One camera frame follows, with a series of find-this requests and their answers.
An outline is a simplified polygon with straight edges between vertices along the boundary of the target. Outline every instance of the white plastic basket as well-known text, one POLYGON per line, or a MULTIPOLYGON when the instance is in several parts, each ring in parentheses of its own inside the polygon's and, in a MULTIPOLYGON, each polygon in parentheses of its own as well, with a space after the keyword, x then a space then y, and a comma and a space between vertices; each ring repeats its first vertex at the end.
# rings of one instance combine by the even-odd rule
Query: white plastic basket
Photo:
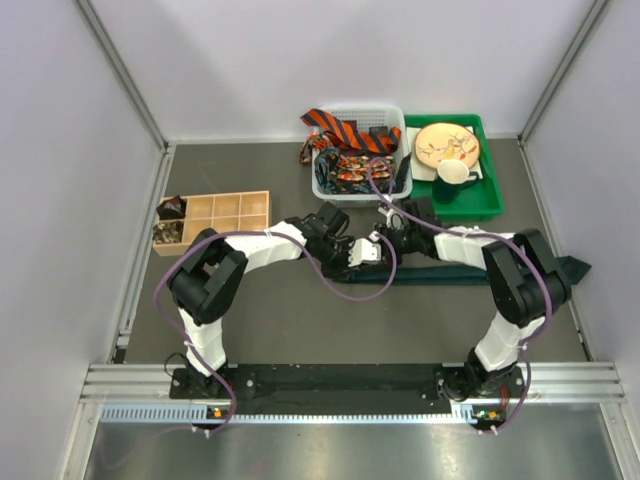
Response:
MULTIPOLYGON (((358 122, 358 130, 365 132, 368 132, 371 127, 398 127, 402 131, 402 138, 400 139, 398 150, 393 154, 393 160, 396 165, 400 165, 402 159, 409 155, 410 150, 407 142, 407 129, 404 125, 404 114, 398 107, 394 105, 354 105, 323 107, 322 110, 329 112, 339 120, 356 120, 358 122)), ((413 182, 411 180, 411 171, 409 171, 407 172, 404 190, 394 193, 392 198, 394 200, 407 198, 411 194, 412 188, 413 182)), ((330 194, 322 192, 316 179, 315 155, 311 164, 311 189, 316 197, 340 207, 370 207, 378 205, 380 201, 375 194, 330 194)))

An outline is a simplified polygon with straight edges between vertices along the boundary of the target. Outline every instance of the cable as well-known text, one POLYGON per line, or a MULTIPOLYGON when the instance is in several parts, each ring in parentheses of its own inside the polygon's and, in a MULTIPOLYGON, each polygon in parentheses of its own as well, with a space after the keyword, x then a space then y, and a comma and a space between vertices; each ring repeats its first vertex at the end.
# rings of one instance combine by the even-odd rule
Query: cable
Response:
POLYGON ((524 252, 522 250, 520 250, 520 247, 518 247, 515 243, 513 243, 512 241, 510 241, 510 240, 508 240, 508 239, 506 239, 506 238, 504 238, 504 237, 502 237, 500 235, 497 235, 495 233, 489 233, 489 232, 478 232, 478 233, 463 234, 461 232, 451 231, 451 230, 448 230, 446 228, 442 228, 442 227, 440 227, 438 225, 433 225, 433 224, 431 224, 429 222, 425 222, 424 220, 422 220, 422 219, 420 219, 420 218, 418 218, 418 217, 416 217, 414 215, 411 215, 410 213, 405 212, 404 210, 402 210, 400 207, 397 207, 396 205, 394 205, 391 201, 387 200, 387 198, 382 194, 382 192, 380 192, 380 190, 376 186, 375 182, 373 181, 372 168, 373 168, 374 160, 382 161, 390 172, 392 171, 391 165, 383 157, 376 157, 376 158, 372 159, 367 164, 367 180, 369 182, 369 185, 371 185, 371 188, 373 189, 374 193, 378 196, 380 201, 382 201, 382 203, 384 203, 387 207, 389 207, 390 209, 392 209, 395 212, 399 213, 400 215, 408 218, 409 220, 412 220, 412 221, 416 222, 419 225, 422 225, 424 227, 427 227, 427 228, 433 230, 434 232, 446 233, 446 234, 455 235, 455 236, 458 236, 458 237, 466 236, 466 237, 469 237, 469 238, 489 238, 491 240, 497 240, 499 242, 504 243, 529 268, 529 270, 531 271, 531 274, 533 275, 533 278, 535 279, 536 283, 540 287, 540 291, 542 292, 542 296, 544 297, 544 304, 545 304, 544 321, 543 321, 542 325, 540 325, 540 327, 538 327, 538 329, 536 329, 531 335, 529 335, 527 338, 524 338, 520 342, 520 354, 519 354, 519 357, 525 363, 526 370, 527 370, 527 379, 525 380, 524 388, 522 390, 522 396, 520 397, 520 399, 518 400, 518 403, 516 404, 516 406, 514 407, 513 411, 511 412, 511 415, 509 415, 507 417, 507 419, 504 421, 504 423, 502 425, 500 425, 496 429, 496 432, 499 432, 499 431, 503 430, 507 425, 509 425, 511 423, 512 419, 515 418, 515 416, 520 412, 520 409, 522 408, 522 405, 524 403, 524 399, 529 394, 529 387, 531 387, 531 365, 530 365, 528 360, 524 359, 522 351, 526 349, 528 342, 530 342, 531 340, 535 340, 540 335, 542 335, 549 328, 549 325, 551 324, 551 317, 553 316, 553 305, 551 303, 551 295, 549 294, 549 290, 547 289, 547 286, 544 283, 544 279, 542 278, 542 275, 540 274, 540 272, 536 269, 536 267, 533 264, 533 262, 531 260, 529 260, 529 258, 524 254, 524 252))
POLYGON ((163 365, 164 373, 169 375, 169 378, 171 378, 172 380, 173 380, 173 376, 167 371, 167 364, 175 356, 179 356, 180 358, 182 358, 182 360, 184 361, 184 366, 185 367, 187 366, 187 362, 189 361, 189 360, 187 360, 187 357, 182 352, 173 352, 171 355, 169 355, 167 357, 167 359, 164 361, 164 365, 163 365))
MULTIPOLYGON (((181 323, 178 320, 176 320, 169 312, 167 312, 164 309, 164 307, 162 307, 162 305, 160 305, 160 294, 162 293, 162 290, 164 289, 164 287, 167 284, 167 282, 169 281, 169 279, 180 269, 180 267, 182 267, 184 262, 186 262, 187 259, 189 259, 192 255, 194 255, 196 252, 198 252, 199 250, 205 248, 207 245, 215 242, 218 239, 227 238, 227 237, 235 237, 235 236, 248 236, 248 237, 272 236, 272 237, 284 238, 285 240, 290 241, 291 243, 293 243, 295 246, 297 246, 302 251, 302 253, 305 255, 305 257, 307 257, 307 259, 311 263, 311 266, 313 267, 313 270, 320 277, 320 279, 325 284, 325 286, 327 288, 329 288, 329 290, 331 290, 333 293, 335 293, 336 295, 338 295, 338 296, 340 296, 340 297, 342 297, 342 298, 344 298, 346 300, 351 300, 351 301, 355 301, 355 302, 365 302, 365 301, 368 301, 368 300, 372 300, 372 299, 382 295, 384 292, 386 292, 389 289, 389 287, 393 284, 393 280, 394 280, 394 278, 396 276, 396 271, 398 269, 398 259, 397 259, 395 250, 393 249, 393 245, 391 244, 391 242, 389 241, 388 238, 386 238, 384 235, 381 235, 381 234, 378 234, 378 237, 380 238, 380 240, 382 240, 387 245, 387 247, 389 248, 389 252, 391 253, 391 274, 389 275, 389 280, 387 280, 387 283, 380 290, 378 290, 377 292, 375 292, 375 293, 373 293, 371 295, 368 295, 366 297, 353 297, 351 295, 347 295, 347 294, 342 293, 341 291, 337 290, 333 286, 333 284, 331 284, 331 282, 329 282, 329 280, 327 280, 324 277, 324 275, 322 274, 322 270, 316 264, 313 256, 309 252, 309 250, 307 250, 305 248, 305 246, 302 245, 298 240, 296 240, 295 238, 293 238, 293 237, 291 237, 291 236, 289 236, 287 234, 284 234, 284 233, 269 232, 267 234, 265 231, 240 231, 240 232, 217 233, 215 235, 212 235, 211 237, 207 237, 206 239, 204 239, 200 243, 198 243, 198 244, 194 245, 192 248, 190 248, 187 251, 187 253, 185 253, 182 257, 180 257, 178 259, 178 261, 164 274, 164 276, 162 277, 162 279, 160 280, 160 282, 156 286, 156 289, 155 289, 155 291, 153 293, 153 305, 156 308, 156 310, 158 310, 158 312, 160 312, 160 314, 165 318, 165 320, 167 320, 178 331, 180 336, 184 339, 184 342, 187 345, 187 347, 189 348, 189 350, 191 350, 191 352, 193 353, 194 357, 209 371, 209 373, 211 373, 211 375, 213 375, 213 377, 218 382, 220 382, 220 384, 229 393, 229 397, 231 398, 231 408, 229 409, 229 413, 225 417, 224 421, 215 430, 211 431, 212 435, 220 432, 221 430, 223 430, 224 428, 226 428, 229 425, 229 422, 231 421, 231 418, 235 414, 236 409, 237 409, 237 405, 238 405, 235 393, 233 392, 233 389, 231 388, 231 386, 226 382, 226 380, 219 373, 217 373, 205 361, 205 359, 202 358, 202 356, 197 351, 197 349, 195 349, 193 347, 193 342, 191 341, 191 338, 189 337, 187 332, 182 327, 181 323)), ((147 448, 148 446, 150 446, 150 444, 152 442, 154 442, 158 438, 162 437, 163 435, 165 435, 167 433, 174 432, 174 431, 190 430, 190 429, 191 429, 190 426, 180 425, 180 426, 173 426, 173 427, 167 428, 165 430, 162 430, 161 432, 149 437, 142 446, 135 448, 134 450, 132 450, 131 452, 126 454, 124 457, 122 457, 120 460, 118 460, 117 462, 112 463, 112 464, 109 464, 107 462, 107 460, 106 460, 106 456, 105 456, 105 452, 104 452, 104 442, 103 442, 101 447, 100 447, 100 459, 101 459, 102 465, 107 470, 116 469, 116 468, 124 465, 138 451, 143 450, 144 448, 147 448)))

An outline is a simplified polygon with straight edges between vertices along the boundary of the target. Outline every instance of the metal plate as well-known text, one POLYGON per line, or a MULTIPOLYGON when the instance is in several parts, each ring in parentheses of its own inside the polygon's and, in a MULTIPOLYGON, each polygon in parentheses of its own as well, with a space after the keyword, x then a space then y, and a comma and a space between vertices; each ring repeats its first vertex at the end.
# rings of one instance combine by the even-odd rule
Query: metal plate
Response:
POLYGON ((528 406, 504 433, 467 425, 237 425, 205 440, 166 425, 101 424, 91 480, 616 480, 598 406, 528 406), (96 455, 123 466, 107 470, 96 455))

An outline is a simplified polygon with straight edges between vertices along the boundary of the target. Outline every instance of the dark green cloth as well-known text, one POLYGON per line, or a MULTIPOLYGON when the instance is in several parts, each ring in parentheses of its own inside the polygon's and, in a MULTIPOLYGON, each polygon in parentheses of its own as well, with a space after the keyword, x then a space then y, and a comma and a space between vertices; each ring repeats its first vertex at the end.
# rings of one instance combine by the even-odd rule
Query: dark green cloth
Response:
MULTIPOLYGON (((574 257, 556 258, 571 285, 577 285, 591 269, 591 265, 574 257)), ((371 267, 355 272, 348 278, 335 279, 338 283, 384 285, 389 279, 388 267, 371 267)), ((489 285, 484 270, 466 265, 444 265, 441 267, 399 267, 393 285, 489 285)))

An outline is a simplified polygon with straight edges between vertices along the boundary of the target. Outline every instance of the white cable tie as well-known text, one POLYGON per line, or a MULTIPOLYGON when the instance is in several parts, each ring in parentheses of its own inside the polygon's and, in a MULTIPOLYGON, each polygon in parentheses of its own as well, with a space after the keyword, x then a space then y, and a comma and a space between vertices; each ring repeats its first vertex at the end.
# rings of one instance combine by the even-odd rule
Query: white cable tie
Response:
MULTIPOLYGON (((263 230, 264 232, 264 236, 265 238, 267 238, 268 240, 274 238, 273 235, 271 235, 271 231, 269 230, 269 228, 265 228, 263 230)), ((273 253, 273 245, 269 247, 269 250, 267 252, 267 258, 264 259, 264 263, 262 265, 259 265, 260 267, 264 267, 265 265, 269 265, 269 260, 271 260, 271 254, 273 253)))
POLYGON ((464 263, 469 265, 470 261, 469 261, 469 253, 467 252, 467 236, 469 235, 470 230, 467 229, 464 232, 462 232, 462 251, 464 252, 464 263))

